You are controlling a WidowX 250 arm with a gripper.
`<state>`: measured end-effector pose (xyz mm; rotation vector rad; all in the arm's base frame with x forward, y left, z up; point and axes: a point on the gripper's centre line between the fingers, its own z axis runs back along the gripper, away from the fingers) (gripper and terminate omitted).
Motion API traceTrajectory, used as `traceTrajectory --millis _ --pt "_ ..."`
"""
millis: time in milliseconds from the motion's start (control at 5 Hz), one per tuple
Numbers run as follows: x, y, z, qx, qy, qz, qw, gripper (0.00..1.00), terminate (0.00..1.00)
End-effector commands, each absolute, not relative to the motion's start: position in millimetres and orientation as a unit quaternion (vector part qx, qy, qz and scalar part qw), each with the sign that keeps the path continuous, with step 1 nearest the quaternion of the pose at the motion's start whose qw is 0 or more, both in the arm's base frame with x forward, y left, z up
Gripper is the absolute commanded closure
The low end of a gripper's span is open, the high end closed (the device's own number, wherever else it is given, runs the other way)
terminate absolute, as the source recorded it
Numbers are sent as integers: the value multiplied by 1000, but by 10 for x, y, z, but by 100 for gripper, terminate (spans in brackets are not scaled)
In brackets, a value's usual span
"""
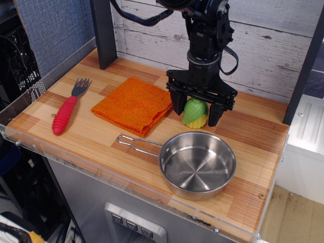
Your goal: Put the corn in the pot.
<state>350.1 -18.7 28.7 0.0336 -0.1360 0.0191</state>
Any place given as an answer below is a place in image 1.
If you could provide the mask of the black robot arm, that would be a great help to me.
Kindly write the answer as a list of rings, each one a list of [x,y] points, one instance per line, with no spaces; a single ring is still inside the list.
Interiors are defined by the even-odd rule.
[[[188,70],[168,70],[167,89],[173,109],[184,111],[187,97],[210,104],[208,125],[214,127],[223,112],[232,110],[237,91],[220,77],[222,53],[235,59],[237,54],[227,45],[233,41],[234,29],[228,17],[228,1],[159,1],[163,7],[180,11],[189,38]]]

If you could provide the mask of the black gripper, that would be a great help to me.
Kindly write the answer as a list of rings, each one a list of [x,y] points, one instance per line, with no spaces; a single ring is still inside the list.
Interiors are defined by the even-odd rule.
[[[217,125],[224,111],[235,106],[237,91],[220,78],[217,62],[211,65],[189,63],[188,70],[168,70],[167,89],[171,95],[174,111],[181,115],[187,97],[210,103],[208,126]]]

